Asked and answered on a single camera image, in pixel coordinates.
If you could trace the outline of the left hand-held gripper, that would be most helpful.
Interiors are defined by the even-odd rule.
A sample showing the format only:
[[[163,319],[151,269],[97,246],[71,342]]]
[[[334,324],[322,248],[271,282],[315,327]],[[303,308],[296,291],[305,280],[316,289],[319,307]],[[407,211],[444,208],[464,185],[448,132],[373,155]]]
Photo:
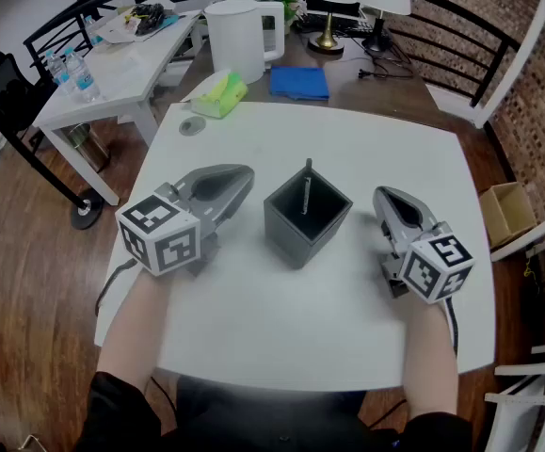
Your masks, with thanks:
[[[254,177],[247,165],[221,164],[163,183],[116,213],[123,246],[154,276],[183,266],[199,273],[216,253],[217,229],[239,209]]]

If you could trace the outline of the black square pen holder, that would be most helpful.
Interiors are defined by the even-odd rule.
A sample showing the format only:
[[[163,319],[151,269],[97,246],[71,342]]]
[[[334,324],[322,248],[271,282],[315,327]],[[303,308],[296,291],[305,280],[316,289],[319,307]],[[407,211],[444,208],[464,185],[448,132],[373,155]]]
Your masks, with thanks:
[[[305,166],[264,200],[265,238],[295,269],[326,246],[353,205],[313,168],[308,213],[303,216],[304,174]]]

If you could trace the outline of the grey pen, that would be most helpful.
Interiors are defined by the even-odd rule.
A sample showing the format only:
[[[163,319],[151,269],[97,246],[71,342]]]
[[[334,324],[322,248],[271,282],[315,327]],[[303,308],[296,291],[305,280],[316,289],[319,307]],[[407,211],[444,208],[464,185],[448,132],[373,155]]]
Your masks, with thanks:
[[[305,174],[304,174],[304,192],[303,192],[303,202],[301,214],[306,216],[309,208],[309,199],[311,193],[312,185],[312,169],[313,169],[313,160],[311,158],[306,159],[305,164]]]

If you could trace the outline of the person's right forearm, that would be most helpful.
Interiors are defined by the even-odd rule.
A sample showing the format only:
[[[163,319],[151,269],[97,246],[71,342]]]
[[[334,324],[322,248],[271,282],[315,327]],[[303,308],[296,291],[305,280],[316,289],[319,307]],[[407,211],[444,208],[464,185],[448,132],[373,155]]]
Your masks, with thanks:
[[[409,419],[457,412],[457,356],[442,307],[421,299],[409,301],[403,388]]]

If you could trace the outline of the black round-base stand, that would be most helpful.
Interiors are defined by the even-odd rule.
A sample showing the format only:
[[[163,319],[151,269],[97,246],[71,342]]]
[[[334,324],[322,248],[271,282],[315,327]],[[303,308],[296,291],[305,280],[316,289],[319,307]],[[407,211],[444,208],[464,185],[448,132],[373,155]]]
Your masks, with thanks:
[[[10,118],[0,109],[0,132],[14,150],[51,186],[62,194],[71,204],[71,224],[76,230],[86,230],[101,216],[104,199],[92,188],[80,195],[71,191],[60,181],[17,137],[12,130]]]

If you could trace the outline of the cardboard box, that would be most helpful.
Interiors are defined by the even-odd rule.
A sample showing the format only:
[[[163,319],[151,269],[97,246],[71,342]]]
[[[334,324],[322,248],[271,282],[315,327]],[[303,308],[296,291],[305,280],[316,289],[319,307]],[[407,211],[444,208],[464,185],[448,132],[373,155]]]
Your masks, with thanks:
[[[494,250],[532,230],[536,216],[518,182],[491,186],[479,196],[489,247]]]

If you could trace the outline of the metal trash can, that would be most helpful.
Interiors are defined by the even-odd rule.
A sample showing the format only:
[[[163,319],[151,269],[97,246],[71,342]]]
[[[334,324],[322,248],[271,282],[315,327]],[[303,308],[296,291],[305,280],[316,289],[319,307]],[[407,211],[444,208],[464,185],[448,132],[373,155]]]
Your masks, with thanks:
[[[66,131],[66,138],[96,172],[102,171],[109,164],[110,151],[90,123],[84,122],[70,127]]]

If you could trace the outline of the white side table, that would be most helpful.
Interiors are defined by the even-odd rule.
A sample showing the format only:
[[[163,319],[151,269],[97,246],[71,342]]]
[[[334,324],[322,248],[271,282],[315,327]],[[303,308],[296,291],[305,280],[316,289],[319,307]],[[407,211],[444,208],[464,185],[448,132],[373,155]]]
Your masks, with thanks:
[[[86,55],[86,62],[101,95],[85,102],[81,95],[66,95],[58,89],[47,101],[33,125],[40,129],[74,170],[108,204],[116,206],[119,196],[88,161],[65,138],[63,129],[84,122],[126,116],[144,142],[152,143],[159,124],[149,106],[149,96],[163,70],[186,38],[198,40],[194,26],[199,10],[181,14],[175,24],[143,42]]]

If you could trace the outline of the brown wooden table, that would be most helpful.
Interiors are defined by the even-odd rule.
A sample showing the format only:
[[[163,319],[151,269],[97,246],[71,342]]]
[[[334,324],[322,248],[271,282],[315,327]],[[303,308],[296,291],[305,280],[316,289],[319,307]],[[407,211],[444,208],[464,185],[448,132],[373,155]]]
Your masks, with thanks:
[[[275,96],[269,90],[269,72],[248,85],[249,102],[322,105],[396,117],[408,121],[431,121],[440,115],[431,93],[418,74],[410,79],[358,77],[359,70],[371,72],[372,61],[353,40],[347,40],[342,56],[335,58],[312,52],[308,37],[291,31],[285,40],[282,59],[272,62],[284,67],[321,68],[329,87],[327,101],[294,100]],[[180,102],[191,90],[214,72],[209,42],[205,42],[172,94]]]

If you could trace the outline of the blue folded cloth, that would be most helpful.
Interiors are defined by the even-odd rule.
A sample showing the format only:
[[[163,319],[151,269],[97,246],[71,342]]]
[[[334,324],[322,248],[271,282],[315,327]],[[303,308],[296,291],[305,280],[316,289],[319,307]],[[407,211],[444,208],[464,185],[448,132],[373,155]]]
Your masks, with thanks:
[[[293,100],[327,101],[329,87],[323,69],[272,67],[269,90],[272,95]]]

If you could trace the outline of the pile of papers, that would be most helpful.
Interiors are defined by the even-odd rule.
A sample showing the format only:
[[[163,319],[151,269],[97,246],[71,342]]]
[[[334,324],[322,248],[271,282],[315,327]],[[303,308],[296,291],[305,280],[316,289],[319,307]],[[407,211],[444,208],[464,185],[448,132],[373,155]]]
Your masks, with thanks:
[[[131,20],[127,22],[127,17],[129,16],[131,10],[139,4],[162,4],[166,10],[166,17],[163,23],[152,33],[144,36],[135,35],[135,25],[136,21]],[[189,16],[187,13],[177,13],[175,11],[176,4],[170,0],[147,0],[143,3],[134,4],[129,9],[126,9],[124,12],[120,13],[118,16],[110,19],[106,23],[102,24],[97,28],[98,35],[108,44],[125,44],[132,42],[143,42],[150,39],[158,32],[163,29],[166,29],[174,24],[179,22],[188,21]]]

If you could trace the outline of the person's black clothing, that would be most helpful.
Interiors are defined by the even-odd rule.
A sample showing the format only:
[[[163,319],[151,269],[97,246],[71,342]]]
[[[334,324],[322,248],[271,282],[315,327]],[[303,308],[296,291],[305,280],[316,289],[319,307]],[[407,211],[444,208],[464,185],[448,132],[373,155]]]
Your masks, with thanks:
[[[402,431],[369,429],[355,409],[362,392],[259,401],[182,378],[177,393],[178,426],[162,433],[136,387],[96,373],[72,452],[473,452],[472,425],[447,412],[415,417]]]

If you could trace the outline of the black bag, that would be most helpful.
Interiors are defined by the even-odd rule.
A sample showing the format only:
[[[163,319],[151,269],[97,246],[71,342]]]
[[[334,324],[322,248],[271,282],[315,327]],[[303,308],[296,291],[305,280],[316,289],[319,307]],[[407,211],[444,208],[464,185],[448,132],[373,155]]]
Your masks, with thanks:
[[[155,31],[165,20],[166,13],[162,4],[136,5],[127,17],[127,22],[136,21],[135,35],[144,36]]]

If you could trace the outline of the black metal railing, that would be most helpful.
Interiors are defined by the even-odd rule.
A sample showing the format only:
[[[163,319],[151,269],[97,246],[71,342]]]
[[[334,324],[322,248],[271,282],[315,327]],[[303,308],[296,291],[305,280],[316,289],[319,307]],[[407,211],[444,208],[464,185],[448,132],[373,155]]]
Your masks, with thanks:
[[[36,68],[41,76],[46,75],[45,53],[51,49],[56,49],[58,51],[62,50],[64,45],[71,42],[76,36],[80,36],[82,38],[81,42],[75,46],[77,50],[82,51],[90,49],[92,44],[89,42],[86,25],[83,23],[82,19],[86,16],[99,16],[102,10],[115,10],[116,7],[111,4],[113,1],[115,0],[75,0],[74,3],[61,10],[56,16],[52,17],[47,23],[33,32],[24,40],[24,46],[29,55],[32,56],[31,66]],[[146,0],[133,1],[138,4],[142,4]],[[414,12],[410,14],[409,19],[411,21],[418,21],[423,24],[430,25],[433,28],[450,34],[459,40],[466,41],[472,47],[475,47],[485,54],[491,56],[491,60],[488,62],[482,61],[470,54],[459,51],[453,46],[445,45],[438,40],[433,40],[403,29],[388,28],[383,31],[383,34],[387,37],[401,36],[409,40],[418,41],[428,47],[436,48],[461,60],[466,60],[472,65],[484,70],[484,75],[481,78],[478,78],[472,74],[462,72],[454,67],[444,65],[437,60],[432,60],[418,54],[408,55],[408,58],[412,60],[421,62],[430,67],[434,67],[445,73],[451,73],[460,79],[466,79],[476,84],[475,92],[470,93],[465,89],[454,87],[446,82],[433,79],[428,76],[424,78],[424,81],[427,84],[467,98],[469,100],[468,106],[470,107],[480,105],[483,96],[489,88],[489,84],[505,58],[506,53],[508,51],[518,51],[521,48],[521,45],[512,37],[508,36],[504,31],[498,29],[495,25],[449,0],[420,1],[425,2],[434,8],[438,8],[451,17],[458,18],[461,22],[468,22],[469,24],[479,28],[480,31],[493,37],[499,43],[499,45],[496,47],[491,47],[485,42],[461,32],[454,23],[445,24],[421,13]]]

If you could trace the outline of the white curved post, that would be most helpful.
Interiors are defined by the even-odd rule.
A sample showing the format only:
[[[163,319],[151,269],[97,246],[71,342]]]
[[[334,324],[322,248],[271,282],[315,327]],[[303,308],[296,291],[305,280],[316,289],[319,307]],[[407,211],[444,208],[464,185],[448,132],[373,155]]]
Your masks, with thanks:
[[[491,94],[487,103],[479,110],[475,111],[473,125],[477,129],[481,129],[489,118],[497,110],[502,100],[507,93],[512,89],[516,80],[520,76],[523,67],[527,63],[529,57],[537,44],[539,36],[545,25],[545,0],[539,0],[534,18],[530,23],[528,31],[521,43],[520,49],[517,51],[509,68],[505,72],[503,79],[500,81],[496,90]]]

